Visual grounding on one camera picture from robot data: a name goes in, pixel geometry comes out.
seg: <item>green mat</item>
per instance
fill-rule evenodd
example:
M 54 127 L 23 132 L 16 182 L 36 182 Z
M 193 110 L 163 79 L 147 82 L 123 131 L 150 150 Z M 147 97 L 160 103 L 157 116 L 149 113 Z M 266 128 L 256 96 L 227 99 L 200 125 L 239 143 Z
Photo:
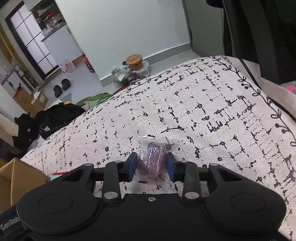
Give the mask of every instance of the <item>green mat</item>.
M 113 95 L 110 95 L 109 93 L 101 93 L 95 96 L 86 97 L 83 100 L 77 102 L 76 105 L 81 106 L 85 110 L 89 110 L 97 105 L 106 102 L 112 96 Z

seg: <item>black bag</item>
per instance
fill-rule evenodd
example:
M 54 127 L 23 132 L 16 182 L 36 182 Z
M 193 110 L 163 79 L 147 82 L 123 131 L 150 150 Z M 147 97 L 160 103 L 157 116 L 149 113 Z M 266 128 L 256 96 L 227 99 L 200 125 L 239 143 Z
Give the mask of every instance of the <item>black bag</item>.
M 83 114 L 85 110 L 74 104 L 58 104 L 45 111 L 37 113 L 35 120 L 39 124 L 39 134 L 43 139 L 59 129 L 69 125 L 74 119 Z

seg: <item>gray baseboard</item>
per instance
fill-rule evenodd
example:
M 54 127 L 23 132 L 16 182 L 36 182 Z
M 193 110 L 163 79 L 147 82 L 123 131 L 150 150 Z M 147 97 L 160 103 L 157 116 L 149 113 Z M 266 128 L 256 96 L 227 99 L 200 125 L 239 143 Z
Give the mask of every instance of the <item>gray baseboard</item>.
M 190 43 L 187 43 L 187 44 L 183 44 L 183 45 L 180 45 L 180 46 L 165 50 L 163 52 L 157 53 L 155 55 L 152 55 L 150 57 L 145 58 L 144 60 L 148 61 L 149 64 L 151 65 L 151 64 L 154 64 L 154 63 L 156 63 L 158 61 L 161 61 L 163 59 L 174 56 L 176 54 L 180 54 L 180 53 L 183 53 L 185 51 L 188 51 L 190 49 L 191 49 Z M 101 80 L 101 83 L 102 83 L 103 87 L 111 84 L 112 82 L 113 82 L 113 80 L 112 80 L 111 75 L 109 75 L 106 78 Z
M 194 47 L 191 47 L 191 49 L 193 52 L 197 53 L 200 57 L 207 57 L 208 56 Z

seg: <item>circular pad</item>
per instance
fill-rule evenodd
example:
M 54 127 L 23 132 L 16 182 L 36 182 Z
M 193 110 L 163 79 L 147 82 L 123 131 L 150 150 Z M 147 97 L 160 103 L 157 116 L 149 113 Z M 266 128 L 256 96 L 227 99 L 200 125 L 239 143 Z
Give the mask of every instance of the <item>circular pad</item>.
M 238 211 L 254 213 L 264 208 L 265 201 L 257 195 L 240 193 L 231 198 L 231 205 Z
M 250 180 L 221 182 L 206 209 L 217 224 L 243 234 L 277 230 L 286 214 L 280 195 Z
M 72 206 L 73 200 L 70 196 L 62 193 L 54 193 L 40 199 L 39 208 L 47 213 L 60 213 Z
M 83 226 L 97 199 L 75 182 L 52 181 L 25 194 L 17 204 L 23 225 L 41 234 L 64 234 Z

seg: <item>wooden lid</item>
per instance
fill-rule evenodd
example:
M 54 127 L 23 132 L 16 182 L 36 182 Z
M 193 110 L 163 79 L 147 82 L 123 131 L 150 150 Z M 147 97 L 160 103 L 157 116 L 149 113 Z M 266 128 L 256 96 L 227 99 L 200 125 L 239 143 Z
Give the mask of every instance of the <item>wooden lid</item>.
M 140 54 L 134 54 L 132 56 L 129 56 L 126 59 L 126 63 L 127 65 L 134 65 L 134 64 L 138 64 L 142 61 L 142 55 Z

